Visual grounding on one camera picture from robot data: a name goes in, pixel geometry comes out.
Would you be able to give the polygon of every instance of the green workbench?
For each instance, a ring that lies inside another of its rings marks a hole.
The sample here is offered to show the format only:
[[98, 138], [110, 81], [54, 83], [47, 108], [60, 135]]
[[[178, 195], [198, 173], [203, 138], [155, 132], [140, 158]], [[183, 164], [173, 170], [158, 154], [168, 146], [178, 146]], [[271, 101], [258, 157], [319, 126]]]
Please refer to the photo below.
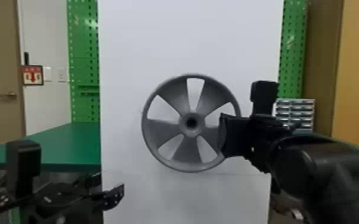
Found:
[[[98, 123], [70, 123], [30, 135], [26, 139], [40, 143], [42, 171], [97, 172], [101, 170]], [[5, 144], [0, 144], [0, 170], [4, 168]]]

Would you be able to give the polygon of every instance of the light switch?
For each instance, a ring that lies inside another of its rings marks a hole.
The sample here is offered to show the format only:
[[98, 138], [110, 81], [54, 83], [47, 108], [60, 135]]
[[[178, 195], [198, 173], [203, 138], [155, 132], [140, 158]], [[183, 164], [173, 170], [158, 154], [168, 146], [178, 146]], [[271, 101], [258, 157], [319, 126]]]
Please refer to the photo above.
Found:
[[51, 67], [43, 67], [43, 76], [44, 76], [45, 82], [53, 82]]
[[67, 73], [65, 68], [57, 68], [57, 79], [59, 82], [67, 82]]

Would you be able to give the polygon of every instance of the door handle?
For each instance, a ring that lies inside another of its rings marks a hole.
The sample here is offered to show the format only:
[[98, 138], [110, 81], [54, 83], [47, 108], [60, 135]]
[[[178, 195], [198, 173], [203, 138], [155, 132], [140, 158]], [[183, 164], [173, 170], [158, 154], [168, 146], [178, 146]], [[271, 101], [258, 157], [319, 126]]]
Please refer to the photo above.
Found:
[[15, 98], [17, 97], [17, 93], [14, 92], [14, 91], [9, 91], [8, 93], [6, 94], [0, 94], [0, 98]]

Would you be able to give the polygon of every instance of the green pegboard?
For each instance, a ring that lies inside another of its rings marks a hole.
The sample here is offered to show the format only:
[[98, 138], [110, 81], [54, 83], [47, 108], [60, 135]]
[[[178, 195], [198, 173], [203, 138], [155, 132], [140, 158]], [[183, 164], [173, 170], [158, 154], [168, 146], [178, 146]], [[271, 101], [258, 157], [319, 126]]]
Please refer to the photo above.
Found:
[[67, 0], [73, 122], [100, 122], [97, 18], [96, 0]]
[[308, 0], [284, 0], [279, 98], [300, 98], [304, 72]]

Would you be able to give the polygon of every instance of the white board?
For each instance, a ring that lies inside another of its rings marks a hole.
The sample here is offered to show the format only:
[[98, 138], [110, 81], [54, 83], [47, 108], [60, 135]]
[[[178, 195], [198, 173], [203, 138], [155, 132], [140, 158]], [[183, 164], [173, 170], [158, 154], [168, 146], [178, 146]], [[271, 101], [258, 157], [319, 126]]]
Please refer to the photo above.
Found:
[[203, 173], [170, 170], [147, 149], [141, 113], [158, 84], [202, 73], [226, 85], [248, 116], [251, 83], [277, 80], [283, 1], [99, 0], [98, 7], [103, 188], [126, 184], [105, 223], [266, 223], [269, 175], [242, 158]]

